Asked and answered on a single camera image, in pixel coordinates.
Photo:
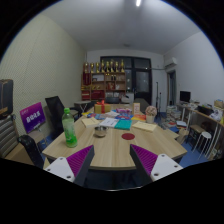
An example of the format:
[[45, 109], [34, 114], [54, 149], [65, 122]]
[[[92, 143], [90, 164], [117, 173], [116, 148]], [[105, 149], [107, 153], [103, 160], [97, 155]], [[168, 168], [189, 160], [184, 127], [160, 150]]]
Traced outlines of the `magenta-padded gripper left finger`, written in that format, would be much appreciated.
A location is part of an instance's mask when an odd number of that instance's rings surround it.
[[45, 168], [45, 171], [76, 185], [83, 186], [94, 154], [94, 146], [90, 145], [67, 158], [57, 158]]

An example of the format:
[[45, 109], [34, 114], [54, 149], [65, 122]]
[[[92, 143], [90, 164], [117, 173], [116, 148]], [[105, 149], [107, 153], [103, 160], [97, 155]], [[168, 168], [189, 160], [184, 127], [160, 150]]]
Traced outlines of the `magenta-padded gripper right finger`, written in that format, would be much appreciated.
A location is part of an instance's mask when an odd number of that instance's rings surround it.
[[182, 166], [166, 154], [156, 155], [134, 144], [130, 145], [130, 155], [143, 185], [157, 181], [182, 169]]

